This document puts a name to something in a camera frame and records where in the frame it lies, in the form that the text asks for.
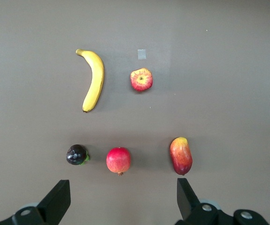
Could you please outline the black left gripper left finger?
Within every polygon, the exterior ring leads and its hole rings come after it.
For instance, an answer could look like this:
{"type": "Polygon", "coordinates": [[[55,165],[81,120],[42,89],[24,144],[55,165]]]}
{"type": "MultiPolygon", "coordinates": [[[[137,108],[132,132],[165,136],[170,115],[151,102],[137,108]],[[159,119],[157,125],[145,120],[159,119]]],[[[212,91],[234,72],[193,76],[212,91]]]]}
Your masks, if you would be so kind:
{"type": "Polygon", "coordinates": [[[25,207],[12,216],[15,225],[58,225],[71,203],[68,180],[59,181],[35,207],[25,207]]]}

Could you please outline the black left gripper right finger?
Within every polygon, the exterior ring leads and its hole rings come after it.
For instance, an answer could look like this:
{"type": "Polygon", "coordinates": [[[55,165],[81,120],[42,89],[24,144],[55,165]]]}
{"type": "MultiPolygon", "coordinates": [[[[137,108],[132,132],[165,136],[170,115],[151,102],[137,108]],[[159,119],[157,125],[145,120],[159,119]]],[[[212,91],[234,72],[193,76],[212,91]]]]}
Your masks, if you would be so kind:
{"type": "Polygon", "coordinates": [[[186,178],[177,179],[177,205],[182,219],[176,225],[217,225],[218,209],[200,202],[186,178]]]}

